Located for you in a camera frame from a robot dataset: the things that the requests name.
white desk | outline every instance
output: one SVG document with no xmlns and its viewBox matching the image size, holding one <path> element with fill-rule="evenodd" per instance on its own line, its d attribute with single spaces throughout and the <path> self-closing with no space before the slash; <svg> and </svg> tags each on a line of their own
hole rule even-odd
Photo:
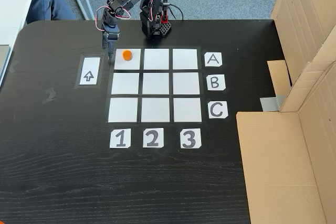
<svg viewBox="0 0 336 224">
<path fill-rule="evenodd" d="M 32 0 L 0 0 L 0 45 L 9 45 L 11 55 L 16 37 L 23 28 Z M 6 70 L 9 57 L 4 64 Z M 4 74 L 0 76 L 0 85 Z"/>
</svg>

cable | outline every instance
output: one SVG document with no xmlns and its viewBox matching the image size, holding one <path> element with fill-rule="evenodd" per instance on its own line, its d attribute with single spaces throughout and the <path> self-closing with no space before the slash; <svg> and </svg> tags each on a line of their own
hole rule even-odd
<svg viewBox="0 0 336 224">
<path fill-rule="evenodd" d="M 96 10 L 95 22 L 96 22 L 96 29 L 97 29 L 98 31 L 105 31 L 105 30 L 103 30 L 103 29 L 99 29 L 98 26 L 97 26 L 97 15 L 98 15 L 98 11 L 99 11 L 100 9 L 104 8 L 104 7 L 107 8 L 107 9 L 109 9 L 109 10 L 111 10 L 111 8 L 108 7 L 107 5 L 100 6 L 100 7 Z"/>
<path fill-rule="evenodd" d="M 123 6 L 121 6 L 120 8 L 123 9 L 128 14 L 128 17 L 118 16 L 118 15 L 115 15 L 115 17 L 119 19 L 130 19 L 131 18 L 130 12 L 126 10 Z"/>
<path fill-rule="evenodd" d="M 153 21 L 153 7 L 152 7 L 153 6 L 153 1 L 154 0 L 151 0 L 151 8 L 150 8 L 150 10 L 151 10 L 151 18 L 149 19 L 150 22 Z"/>
<path fill-rule="evenodd" d="M 181 14 L 182 14 L 182 20 L 184 20 L 184 16 L 183 16 L 183 12 L 182 12 L 182 10 L 179 8 L 179 7 L 177 7 L 176 5 L 172 5 L 172 4 L 170 4 L 171 6 L 174 6 L 175 8 L 177 8 L 180 12 L 181 12 Z"/>
<path fill-rule="evenodd" d="M 174 18 L 177 19 L 176 16 L 175 16 L 175 14 L 174 14 L 174 12 L 173 12 L 173 10 L 170 8 L 170 6 L 168 6 L 168 8 L 169 8 L 171 14 L 174 16 Z"/>
</svg>

cardboard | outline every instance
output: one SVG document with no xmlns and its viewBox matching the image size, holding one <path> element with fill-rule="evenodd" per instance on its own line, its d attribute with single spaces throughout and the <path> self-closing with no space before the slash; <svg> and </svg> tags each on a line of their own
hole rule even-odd
<svg viewBox="0 0 336 224">
<path fill-rule="evenodd" d="M 292 82 L 313 61 L 322 44 L 333 40 L 336 31 L 336 0 L 277 0 L 271 17 L 275 20 Z M 320 62 L 335 61 L 319 56 Z"/>
<path fill-rule="evenodd" d="M 279 111 L 290 91 L 288 69 L 284 60 L 268 61 L 267 64 L 276 97 L 260 98 L 261 106 L 263 111 Z"/>
<path fill-rule="evenodd" d="M 280 112 L 237 114 L 251 222 L 335 224 L 336 0 L 277 0 L 271 17 L 293 87 Z"/>
<path fill-rule="evenodd" d="M 336 65 L 299 111 L 321 202 L 328 223 L 336 223 Z"/>
<path fill-rule="evenodd" d="M 238 112 L 252 224 L 326 223 L 298 113 Z"/>
</svg>

black table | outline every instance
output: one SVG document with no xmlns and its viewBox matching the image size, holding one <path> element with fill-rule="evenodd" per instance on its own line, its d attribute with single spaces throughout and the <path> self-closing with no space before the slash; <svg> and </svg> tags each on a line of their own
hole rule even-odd
<svg viewBox="0 0 336 224">
<path fill-rule="evenodd" d="M 202 148 L 109 149 L 110 66 L 99 88 L 75 89 L 83 54 L 101 55 L 93 22 L 36 22 L 19 34 L 0 90 L 0 220 L 8 223 L 250 223 L 235 115 L 274 97 L 267 60 L 283 53 L 272 20 L 175 21 L 148 41 L 120 22 L 118 47 L 222 52 L 229 117 L 202 126 Z M 203 70 L 203 75 L 214 72 Z"/>
</svg>

white paper square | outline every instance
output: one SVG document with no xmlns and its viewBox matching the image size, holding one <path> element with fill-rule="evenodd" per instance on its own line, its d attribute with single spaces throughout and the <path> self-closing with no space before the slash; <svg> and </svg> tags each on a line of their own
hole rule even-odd
<svg viewBox="0 0 336 224">
<path fill-rule="evenodd" d="M 163 128 L 144 130 L 143 147 L 144 148 L 162 148 L 163 147 Z"/>
<path fill-rule="evenodd" d="M 208 90 L 223 91 L 226 89 L 225 77 L 223 74 L 213 74 L 206 77 Z"/>
<path fill-rule="evenodd" d="M 174 98 L 174 122 L 201 122 L 200 98 Z"/>
<path fill-rule="evenodd" d="M 198 69 L 197 49 L 173 49 L 173 69 Z"/>
<path fill-rule="evenodd" d="M 200 94 L 198 73 L 173 73 L 173 94 Z"/>
<path fill-rule="evenodd" d="M 207 52 L 204 55 L 204 63 L 206 67 L 220 67 L 222 63 L 221 52 Z"/>
<path fill-rule="evenodd" d="M 169 70 L 169 49 L 145 49 L 145 70 Z"/>
<path fill-rule="evenodd" d="M 130 50 L 132 52 L 132 59 L 130 61 L 124 60 L 122 52 Z M 139 70 L 140 69 L 140 55 L 141 49 L 117 49 L 115 53 L 114 69 L 117 70 Z"/>
<path fill-rule="evenodd" d="M 202 146 L 201 129 L 183 129 L 180 132 L 182 149 L 198 149 Z"/>
<path fill-rule="evenodd" d="M 143 94 L 169 94 L 169 73 L 144 73 Z"/>
<path fill-rule="evenodd" d="M 111 98 L 109 123 L 136 123 L 137 114 L 137 98 Z"/>
<path fill-rule="evenodd" d="M 112 94 L 138 94 L 139 73 L 114 73 Z"/>
<path fill-rule="evenodd" d="M 110 148 L 131 147 L 131 129 L 119 129 L 111 132 Z"/>
<path fill-rule="evenodd" d="M 79 85 L 96 85 L 98 80 L 100 57 L 85 57 Z"/>
<path fill-rule="evenodd" d="M 209 118 L 227 118 L 229 116 L 226 102 L 211 101 L 208 103 Z"/>
<path fill-rule="evenodd" d="M 141 122 L 169 122 L 169 98 L 142 98 Z"/>
</svg>

